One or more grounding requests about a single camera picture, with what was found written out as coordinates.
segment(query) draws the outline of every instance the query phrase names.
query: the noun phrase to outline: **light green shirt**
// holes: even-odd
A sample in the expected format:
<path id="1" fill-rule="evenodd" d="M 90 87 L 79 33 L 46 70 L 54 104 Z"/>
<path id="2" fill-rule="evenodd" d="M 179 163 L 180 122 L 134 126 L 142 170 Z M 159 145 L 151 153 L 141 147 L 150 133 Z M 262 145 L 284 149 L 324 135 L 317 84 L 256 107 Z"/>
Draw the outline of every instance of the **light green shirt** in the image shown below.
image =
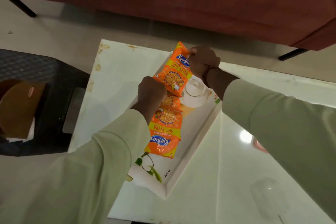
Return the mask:
<path id="1" fill-rule="evenodd" d="M 253 134 L 336 221 L 336 109 L 238 79 L 226 89 L 222 110 Z M 149 138 L 144 117 L 127 110 L 17 190 L 0 206 L 0 222 L 103 223 Z"/>

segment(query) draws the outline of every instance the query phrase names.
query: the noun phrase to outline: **orange snack packet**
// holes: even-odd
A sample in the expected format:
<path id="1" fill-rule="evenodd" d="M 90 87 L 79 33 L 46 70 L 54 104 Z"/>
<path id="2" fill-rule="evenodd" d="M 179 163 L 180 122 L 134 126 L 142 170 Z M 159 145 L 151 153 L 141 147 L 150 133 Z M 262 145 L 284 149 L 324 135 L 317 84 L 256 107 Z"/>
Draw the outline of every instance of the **orange snack packet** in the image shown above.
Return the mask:
<path id="1" fill-rule="evenodd" d="M 182 112 L 176 107 L 180 108 L 180 99 L 176 96 L 168 96 L 161 103 L 148 126 L 150 142 L 145 152 L 174 158 L 182 125 Z"/>
<path id="2" fill-rule="evenodd" d="M 188 54 L 187 48 L 179 42 L 163 71 L 153 76 L 155 80 L 163 83 L 167 90 L 178 97 L 182 96 L 182 91 L 187 81 L 193 75 L 187 60 Z"/>

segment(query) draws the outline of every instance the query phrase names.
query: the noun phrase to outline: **white table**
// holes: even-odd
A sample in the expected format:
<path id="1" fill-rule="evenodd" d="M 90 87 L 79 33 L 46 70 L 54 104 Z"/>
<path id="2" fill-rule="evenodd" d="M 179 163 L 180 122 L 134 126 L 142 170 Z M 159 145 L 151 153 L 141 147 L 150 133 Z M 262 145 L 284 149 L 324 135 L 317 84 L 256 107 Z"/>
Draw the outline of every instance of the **white table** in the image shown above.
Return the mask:
<path id="1" fill-rule="evenodd" d="M 102 40 L 83 99 L 69 152 L 88 142 L 129 106 L 144 76 L 152 76 L 169 52 Z M 247 81 L 317 103 L 336 106 L 336 86 L 317 80 L 222 63 Z M 108 217 L 148 223 L 332 223 L 274 159 L 240 140 L 242 128 L 217 117 L 170 197 L 125 182 Z M 256 202 L 251 188 L 277 188 Z M 262 215 L 258 208 L 269 210 Z"/>

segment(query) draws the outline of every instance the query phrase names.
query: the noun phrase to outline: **kurkure logo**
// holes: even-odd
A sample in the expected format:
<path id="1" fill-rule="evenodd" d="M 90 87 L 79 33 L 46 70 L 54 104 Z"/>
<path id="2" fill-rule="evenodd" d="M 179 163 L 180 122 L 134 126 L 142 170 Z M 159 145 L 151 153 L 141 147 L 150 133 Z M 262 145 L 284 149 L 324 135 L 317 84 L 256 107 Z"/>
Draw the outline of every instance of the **kurkure logo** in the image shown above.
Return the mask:
<path id="1" fill-rule="evenodd" d="M 154 142 L 162 146 L 167 146 L 170 142 L 170 139 L 166 139 L 165 137 L 155 135 L 150 137 L 150 142 Z"/>
<path id="2" fill-rule="evenodd" d="M 186 67 L 189 67 L 189 61 L 187 60 L 187 58 L 185 56 L 183 56 L 182 54 L 178 55 L 176 57 L 178 60 L 180 60 L 180 62 L 185 65 Z"/>

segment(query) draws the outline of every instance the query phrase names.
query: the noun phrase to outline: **sofa leg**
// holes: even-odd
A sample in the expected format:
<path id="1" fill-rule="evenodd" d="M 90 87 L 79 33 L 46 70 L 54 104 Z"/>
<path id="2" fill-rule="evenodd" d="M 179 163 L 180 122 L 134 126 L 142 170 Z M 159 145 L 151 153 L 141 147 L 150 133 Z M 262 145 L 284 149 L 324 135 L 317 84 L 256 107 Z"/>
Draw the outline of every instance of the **sofa leg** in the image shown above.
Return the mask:
<path id="1" fill-rule="evenodd" d="M 36 13 L 34 13 L 32 10 L 28 8 L 24 3 L 22 3 L 20 0 L 9 0 L 11 1 L 14 5 L 19 7 L 25 14 L 27 14 L 29 17 L 35 18 Z"/>
<path id="2" fill-rule="evenodd" d="M 285 55 L 280 56 L 278 59 L 281 61 L 284 61 L 284 60 L 290 59 L 304 52 L 308 52 L 308 50 L 297 48 L 296 50 L 293 50 L 291 52 L 286 53 Z"/>

